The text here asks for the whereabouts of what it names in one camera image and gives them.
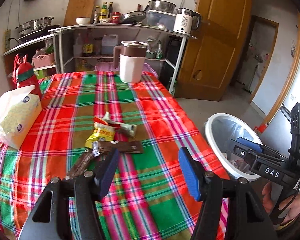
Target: wooden door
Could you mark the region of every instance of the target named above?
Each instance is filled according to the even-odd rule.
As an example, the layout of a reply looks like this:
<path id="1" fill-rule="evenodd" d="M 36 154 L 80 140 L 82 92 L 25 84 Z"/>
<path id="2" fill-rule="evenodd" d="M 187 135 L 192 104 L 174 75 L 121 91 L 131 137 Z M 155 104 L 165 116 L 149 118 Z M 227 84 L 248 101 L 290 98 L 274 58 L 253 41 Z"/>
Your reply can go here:
<path id="1" fill-rule="evenodd" d="M 252 0 L 198 0 L 201 27 L 189 40 L 175 97 L 219 101 L 239 60 Z"/>

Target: red water bottle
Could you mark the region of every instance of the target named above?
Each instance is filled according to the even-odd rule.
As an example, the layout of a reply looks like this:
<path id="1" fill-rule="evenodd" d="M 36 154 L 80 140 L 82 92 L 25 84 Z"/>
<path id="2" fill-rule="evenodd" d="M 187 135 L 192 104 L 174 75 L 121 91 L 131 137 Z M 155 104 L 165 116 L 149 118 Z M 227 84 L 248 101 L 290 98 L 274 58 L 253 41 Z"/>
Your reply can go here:
<path id="1" fill-rule="evenodd" d="M 31 91 L 31 94 L 38 95 L 41 100 L 42 95 L 38 79 L 34 74 L 33 67 L 29 62 L 27 62 L 27 58 L 27 54 L 23 58 L 19 57 L 19 54 L 17 54 L 14 58 L 12 81 L 17 85 L 17 88 L 35 85 L 34 89 Z"/>

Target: wooden cutting board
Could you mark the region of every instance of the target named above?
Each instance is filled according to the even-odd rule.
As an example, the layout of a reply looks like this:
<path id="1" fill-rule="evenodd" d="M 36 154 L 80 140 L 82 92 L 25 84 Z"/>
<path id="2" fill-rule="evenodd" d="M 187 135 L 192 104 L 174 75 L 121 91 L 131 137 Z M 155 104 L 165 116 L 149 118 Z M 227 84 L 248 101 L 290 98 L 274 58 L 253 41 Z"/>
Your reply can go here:
<path id="1" fill-rule="evenodd" d="M 96 0 L 69 0 L 63 26 L 77 25 L 75 19 L 92 17 Z"/>

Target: red jar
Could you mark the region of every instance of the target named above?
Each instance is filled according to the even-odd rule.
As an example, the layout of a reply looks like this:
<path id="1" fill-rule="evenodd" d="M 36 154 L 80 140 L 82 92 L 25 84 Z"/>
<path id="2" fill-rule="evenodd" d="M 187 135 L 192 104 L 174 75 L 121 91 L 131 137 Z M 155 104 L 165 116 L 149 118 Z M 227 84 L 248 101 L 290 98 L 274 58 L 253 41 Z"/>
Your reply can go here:
<path id="1" fill-rule="evenodd" d="M 120 17 L 121 17 L 120 12 L 114 12 L 112 17 L 111 17 L 110 23 L 120 23 Z"/>

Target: brown mug handle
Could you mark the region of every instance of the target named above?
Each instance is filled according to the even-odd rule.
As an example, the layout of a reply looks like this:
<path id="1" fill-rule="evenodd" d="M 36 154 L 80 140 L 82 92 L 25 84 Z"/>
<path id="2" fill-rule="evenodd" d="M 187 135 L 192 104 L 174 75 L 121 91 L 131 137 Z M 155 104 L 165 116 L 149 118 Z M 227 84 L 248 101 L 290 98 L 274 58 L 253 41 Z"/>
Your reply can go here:
<path id="1" fill-rule="evenodd" d="M 114 64 L 114 68 L 118 68 L 120 52 L 121 52 L 121 46 L 120 45 L 114 46 L 114 48 L 113 48 L 113 64 Z"/>

